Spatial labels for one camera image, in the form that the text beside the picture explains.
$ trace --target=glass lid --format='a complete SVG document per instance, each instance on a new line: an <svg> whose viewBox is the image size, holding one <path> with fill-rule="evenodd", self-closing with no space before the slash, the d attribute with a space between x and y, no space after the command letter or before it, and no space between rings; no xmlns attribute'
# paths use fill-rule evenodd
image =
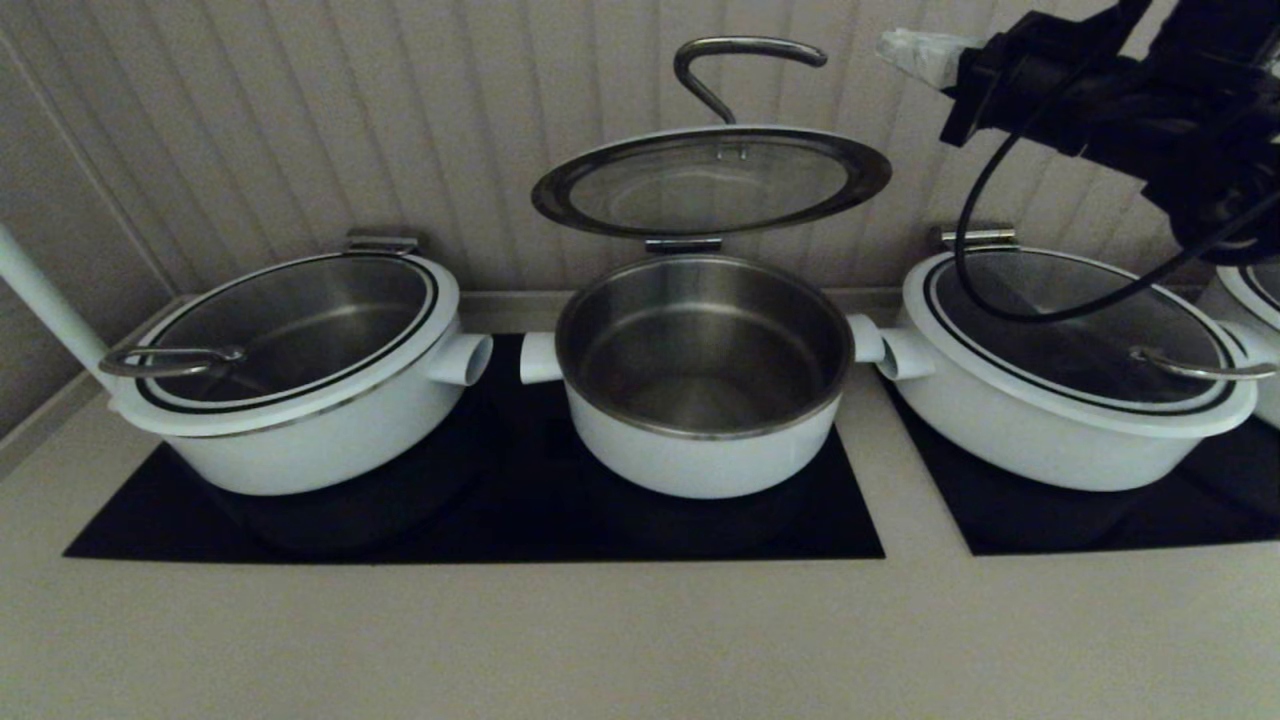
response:
<svg viewBox="0 0 1280 720"><path fill-rule="evenodd" d="M817 220L884 188L892 174L888 160L860 142L736 124L728 106L689 69L695 58L728 54L827 63L817 47L773 37L685 44L676 53L676 78L728 124L643 136L580 155L538 182L538 211L600 234L713 238Z"/></svg>
<svg viewBox="0 0 1280 720"><path fill-rule="evenodd" d="M434 297L425 270L390 258L325 256L252 275L197 304L154 341L239 346L243 360L151 380L160 391L152 400L239 407L294 397L385 355L430 313Z"/></svg>
<svg viewBox="0 0 1280 720"><path fill-rule="evenodd" d="M1028 250L970 252L965 266L979 295L1023 314L1075 306L1133 279L1083 259ZM951 260L933 269L927 287L933 313L970 350L1032 375L1025 379L1041 387L1078 398L1125 409L1162 405L1169 411L1169 405L1203 407L1220 395L1221 382L1169 374L1135 360L1134 347L1160 348L1196 365L1231 366L1208 328L1156 290L1083 318L1024 324L978 307L960 286Z"/></svg>

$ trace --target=countertop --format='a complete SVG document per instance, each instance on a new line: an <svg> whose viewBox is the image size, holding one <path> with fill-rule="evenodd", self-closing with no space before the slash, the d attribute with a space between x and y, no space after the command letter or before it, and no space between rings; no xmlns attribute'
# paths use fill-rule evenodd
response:
<svg viewBox="0 0 1280 720"><path fill-rule="evenodd" d="M1280 543L973 557L867 366L837 427L886 560L68 560L157 441L63 414L0 482L3 717L1280 716Z"/></svg>

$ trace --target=metal lid handle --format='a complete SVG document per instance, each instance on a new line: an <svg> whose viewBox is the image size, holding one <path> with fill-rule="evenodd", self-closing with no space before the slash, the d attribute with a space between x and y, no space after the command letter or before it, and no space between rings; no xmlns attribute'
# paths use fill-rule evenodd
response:
<svg viewBox="0 0 1280 720"><path fill-rule="evenodd" d="M1144 346L1129 348L1129 356L1139 363L1151 363L1170 375L1194 378L1197 380L1261 380L1275 375L1280 368L1275 363L1258 363L1247 368L1211 368L1181 363L1164 352Z"/></svg>
<svg viewBox="0 0 1280 720"><path fill-rule="evenodd" d="M769 55L814 68L827 64L827 54L822 50L777 37L703 37L684 44L680 50L676 50L676 79L731 126L737 124L733 111L689 69L689 64L703 55Z"/></svg>
<svg viewBox="0 0 1280 720"><path fill-rule="evenodd" d="M188 357L183 363L164 363L160 365L134 365L129 357ZM244 348L238 345L225 347L122 347L108 352L97 364L99 369L111 375L124 378L175 378L195 375L228 363L244 359Z"/></svg>

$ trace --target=steel pot rim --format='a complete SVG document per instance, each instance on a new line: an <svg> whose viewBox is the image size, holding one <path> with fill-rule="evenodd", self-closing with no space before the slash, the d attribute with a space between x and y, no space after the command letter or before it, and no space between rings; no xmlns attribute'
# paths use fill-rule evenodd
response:
<svg viewBox="0 0 1280 720"><path fill-rule="evenodd" d="M612 282L616 282L626 275L641 272L645 268L659 265L659 264L676 264L676 263L719 263L726 265L736 265L740 268L748 268L755 272L771 275L774 279L782 281L795 290L804 293L806 297L813 300L822 311L829 316L837 333L841 334L844 342L841 342L840 359L837 360L837 370L831 383L828 383L817 397L799 410L783 415L781 418L769 420L768 423L759 423L742 429L735 429L728 432L709 432L709 430L690 430L681 428L671 423L660 423L648 418L637 416L632 413L618 407L616 404L609 402L608 398L600 397L599 393L593 393L582 387L576 379L576 369L572 364L567 363L568 357L568 325L572 322L577 309L581 304L590 297L593 293L607 287ZM694 439L694 441L708 441L708 442L726 442L736 439L748 439L754 437L768 436L778 433L800 425L804 421L820 414L823 410L829 407L833 402L838 402L844 391L845 378L849 373L849 366L851 364L852 347L852 332L849 328L849 323L845 320L844 313L841 313L836 305L818 288L812 286L805 279L776 268L767 263L760 263L756 260L746 260L744 258L735 258L730 255L710 255L710 254L680 254L668 255L663 258L650 258L645 260L639 260L616 270L607 273L605 275L591 281L586 287L579 290L570 299L564 309L561 310L559 318L556 323L556 359L559 366L563 369L564 384L579 395L584 401L595 407L596 410L604 413L605 415L637 428L644 432L655 433L660 436L681 438L681 439Z"/></svg>

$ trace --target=backsplash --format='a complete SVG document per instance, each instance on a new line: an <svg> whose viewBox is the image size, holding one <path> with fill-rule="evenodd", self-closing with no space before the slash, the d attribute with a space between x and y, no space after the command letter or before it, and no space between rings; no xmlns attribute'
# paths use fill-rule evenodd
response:
<svg viewBox="0 0 1280 720"><path fill-rule="evenodd" d="M1079 18L1110 4L32 0L0 5L0 23L179 291L333 250L352 225L397 224L428 228L428 254L467 288L581 286L640 250L543 219L529 202L538 178L602 142L714 123L672 76L685 41L809 42L831 54L827 67L732 58L694 69L744 122L849 135L893 163L863 208L726 242L832 287L900 282L1001 137L938 142L950 100L882 63L879 33L987 36L1028 9ZM1151 17L1130 53L1162 13ZM1028 245L1144 269L1174 243L1138 190L1027 145L978 217L1016 224Z"/></svg>
<svg viewBox="0 0 1280 720"><path fill-rule="evenodd" d="M164 305L170 288L142 261L4 50L0 45L0 223L95 332L118 340ZM0 347L3 438L79 365L4 281ZM0 477L3 466L0 459Z"/></svg>

